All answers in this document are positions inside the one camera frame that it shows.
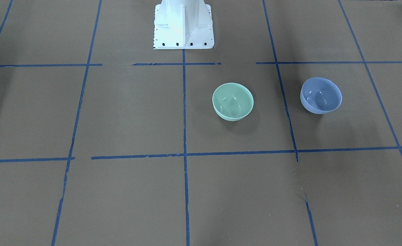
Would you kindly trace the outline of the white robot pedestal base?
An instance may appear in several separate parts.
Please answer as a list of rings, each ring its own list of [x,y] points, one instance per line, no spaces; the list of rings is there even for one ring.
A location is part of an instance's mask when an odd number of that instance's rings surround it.
[[[162,0],[154,9],[153,48],[212,49],[211,6],[203,0]]]

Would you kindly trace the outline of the blue bowl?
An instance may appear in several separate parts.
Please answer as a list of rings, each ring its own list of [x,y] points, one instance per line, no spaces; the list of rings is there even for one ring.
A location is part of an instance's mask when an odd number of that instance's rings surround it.
[[[343,97],[339,87],[331,80],[313,77],[302,85],[300,101],[313,114],[327,114],[341,106]]]

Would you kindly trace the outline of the green bowl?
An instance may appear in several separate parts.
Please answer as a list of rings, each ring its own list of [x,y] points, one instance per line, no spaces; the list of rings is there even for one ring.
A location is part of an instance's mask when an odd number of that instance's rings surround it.
[[[251,113],[254,97],[249,89],[239,83],[225,83],[213,92],[212,104],[218,117],[234,122]]]

